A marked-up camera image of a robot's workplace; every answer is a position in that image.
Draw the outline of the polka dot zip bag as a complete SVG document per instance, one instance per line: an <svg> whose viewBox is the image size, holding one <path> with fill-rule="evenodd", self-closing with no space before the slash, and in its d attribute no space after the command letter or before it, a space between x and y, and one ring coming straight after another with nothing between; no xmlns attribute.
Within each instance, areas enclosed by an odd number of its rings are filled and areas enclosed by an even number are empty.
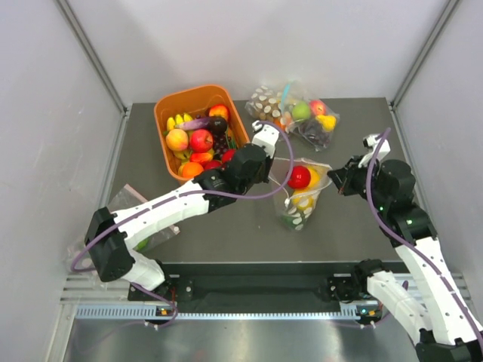
<svg viewBox="0 0 483 362"><path fill-rule="evenodd" d="M318 197L332 183L329 170L332 170L329 164L308 158L294 160L292 185L298 177L301 187L294 189L288 182L272 196L275 214L286 228L294 231L304 228L316 208Z"/></svg>

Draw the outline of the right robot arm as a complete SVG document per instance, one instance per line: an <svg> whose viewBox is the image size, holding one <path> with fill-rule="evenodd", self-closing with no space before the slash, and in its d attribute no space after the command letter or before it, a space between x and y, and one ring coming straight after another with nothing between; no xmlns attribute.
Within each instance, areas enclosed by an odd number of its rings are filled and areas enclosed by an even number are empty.
<svg viewBox="0 0 483 362"><path fill-rule="evenodd" d="M328 171L339 193L365 199L401 258L421 298L413 297L378 259L352 272L354 293L374 297L405 329L420 361L480 361L482 325L473 316L446 265L428 213L414 201L415 177L400 160L360 167L360 158Z"/></svg>

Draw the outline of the red fake apple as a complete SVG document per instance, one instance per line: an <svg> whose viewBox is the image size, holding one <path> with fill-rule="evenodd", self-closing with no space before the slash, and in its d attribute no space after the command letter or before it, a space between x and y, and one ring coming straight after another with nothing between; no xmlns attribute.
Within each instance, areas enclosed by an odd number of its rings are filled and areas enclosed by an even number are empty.
<svg viewBox="0 0 483 362"><path fill-rule="evenodd" d="M309 186L311 174L309 169L302 165L294 166L288 180L288 186L292 189L304 189Z"/></svg>

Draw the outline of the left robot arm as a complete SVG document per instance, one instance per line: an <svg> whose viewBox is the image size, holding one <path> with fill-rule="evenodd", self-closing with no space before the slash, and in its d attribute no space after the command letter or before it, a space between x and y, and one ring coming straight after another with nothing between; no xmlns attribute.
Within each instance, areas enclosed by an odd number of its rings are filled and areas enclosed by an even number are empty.
<svg viewBox="0 0 483 362"><path fill-rule="evenodd" d="M162 264L138 252L137 245L177 222L246 199L253 185L267 182L273 157L267 147L247 143L222 166L201 172L166 195L114 213L105 207L96 211L86 248L100 280L123 279L155 299L165 298L170 279Z"/></svg>

